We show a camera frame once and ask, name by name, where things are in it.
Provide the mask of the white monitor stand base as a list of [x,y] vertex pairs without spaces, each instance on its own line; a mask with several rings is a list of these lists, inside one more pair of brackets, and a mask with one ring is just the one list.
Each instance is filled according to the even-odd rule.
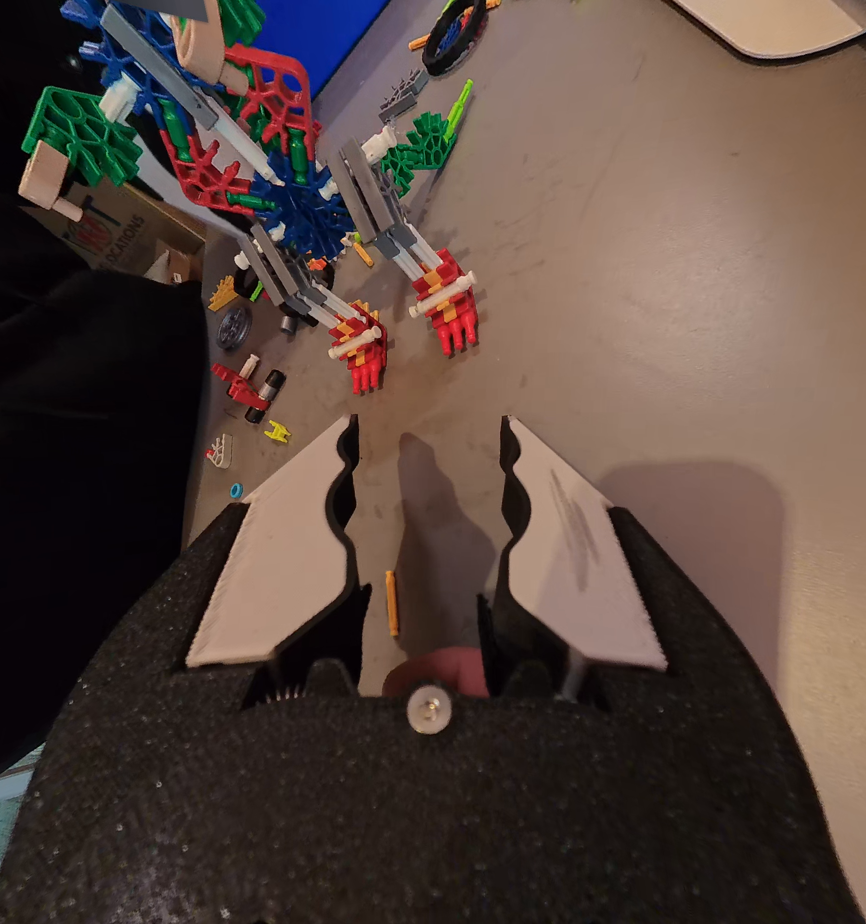
[[752,59],[792,60],[866,34],[861,1],[677,1],[681,10]]

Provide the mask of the person's right hand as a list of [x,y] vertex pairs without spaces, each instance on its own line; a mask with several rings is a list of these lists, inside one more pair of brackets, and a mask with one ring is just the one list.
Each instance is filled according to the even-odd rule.
[[382,695],[406,695],[424,684],[448,687],[467,697],[489,697],[482,653],[473,647],[451,646],[410,658],[389,672]]

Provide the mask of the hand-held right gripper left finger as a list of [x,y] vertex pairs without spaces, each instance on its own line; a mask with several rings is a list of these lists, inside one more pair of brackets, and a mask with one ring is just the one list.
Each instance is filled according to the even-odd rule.
[[231,512],[240,528],[188,649],[187,668],[265,664],[278,692],[311,665],[343,665],[358,687],[371,598],[346,526],[356,508],[356,414],[344,415]]

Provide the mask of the printed cardboard box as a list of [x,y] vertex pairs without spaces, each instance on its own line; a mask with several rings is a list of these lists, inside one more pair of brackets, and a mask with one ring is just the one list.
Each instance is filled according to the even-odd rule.
[[206,226],[181,209],[129,184],[73,183],[66,199],[82,211],[75,223],[55,211],[23,206],[92,269],[143,275],[160,282],[203,278]]

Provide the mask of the large black toy tyre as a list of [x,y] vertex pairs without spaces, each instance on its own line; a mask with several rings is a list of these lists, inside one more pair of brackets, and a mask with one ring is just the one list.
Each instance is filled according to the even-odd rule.
[[473,51],[488,16],[486,1],[453,1],[443,8],[422,49],[423,67],[430,77],[446,74]]

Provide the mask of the green fan connector assembly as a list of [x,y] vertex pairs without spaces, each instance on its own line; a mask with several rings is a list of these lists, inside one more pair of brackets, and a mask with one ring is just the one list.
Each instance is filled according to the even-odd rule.
[[458,99],[448,115],[423,112],[406,132],[406,141],[398,141],[394,123],[383,124],[379,133],[362,144],[362,151],[370,167],[376,167],[383,177],[389,177],[399,199],[411,190],[415,174],[441,169],[450,157],[458,139],[459,124],[473,89],[467,79]]

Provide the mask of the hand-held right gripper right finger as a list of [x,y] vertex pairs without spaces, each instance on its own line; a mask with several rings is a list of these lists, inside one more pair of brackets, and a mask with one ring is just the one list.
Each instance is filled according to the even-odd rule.
[[665,674],[668,659],[617,536],[611,504],[518,418],[500,422],[500,511],[509,531],[491,602],[478,605],[485,681],[512,695],[536,687],[576,700],[588,669]]

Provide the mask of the grey wheel hub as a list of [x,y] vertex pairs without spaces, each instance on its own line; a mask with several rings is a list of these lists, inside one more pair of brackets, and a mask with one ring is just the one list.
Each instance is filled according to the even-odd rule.
[[249,304],[242,302],[225,309],[217,330],[217,344],[224,352],[233,352],[248,338],[253,325]]

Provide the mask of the dark grey connector piece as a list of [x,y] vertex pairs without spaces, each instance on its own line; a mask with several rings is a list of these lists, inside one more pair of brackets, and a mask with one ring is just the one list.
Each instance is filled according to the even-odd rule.
[[392,86],[391,93],[383,100],[379,109],[381,122],[393,122],[398,116],[414,108],[428,80],[427,70],[421,67],[412,70],[398,84]]

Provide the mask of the red toy piece assembly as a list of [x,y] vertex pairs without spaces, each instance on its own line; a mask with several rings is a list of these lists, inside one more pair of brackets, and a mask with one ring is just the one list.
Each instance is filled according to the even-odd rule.
[[285,385],[287,376],[284,372],[273,369],[265,377],[264,383],[255,387],[251,377],[255,372],[260,357],[252,353],[236,372],[227,366],[215,362],[210,371],[228,385],[228,396],[235,402],[246,407],[245,420],[252,424],[260,424],[265,414],[271,409],[279,391]]

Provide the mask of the blue plastic bin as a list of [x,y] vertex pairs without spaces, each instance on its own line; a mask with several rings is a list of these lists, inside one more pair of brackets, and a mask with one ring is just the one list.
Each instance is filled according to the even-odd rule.
[[265,14],[255,47],[298,60],[315,97],[388,1],[258,1]]

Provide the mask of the colourful construction toy model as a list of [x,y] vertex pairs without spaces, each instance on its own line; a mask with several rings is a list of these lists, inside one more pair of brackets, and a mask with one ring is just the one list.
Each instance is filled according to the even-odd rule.
[[253,268],[282,312],[327,329],[328,355],[345,363],[356,395],[380,387],[388,332],[376,311],[323,283],[354,241],[407,276],[410,316],[429,321],[446,357],[475,346],[475,274],[427,242],[363,142],[347,141],[320,164],[309,77],[298,60],[255,47],[260,6],[187,2],[179,15],[162,5],[63,4],[63,17],[99,34],[79,53],[102,67],[103,94],[43,90],[23,141],[19,194],[79,222],[82,211],[64,196],[70,175],[90,187],[133,179],[140,148],[129,118],[148,111],[186,200],[248,220],[238,268]]

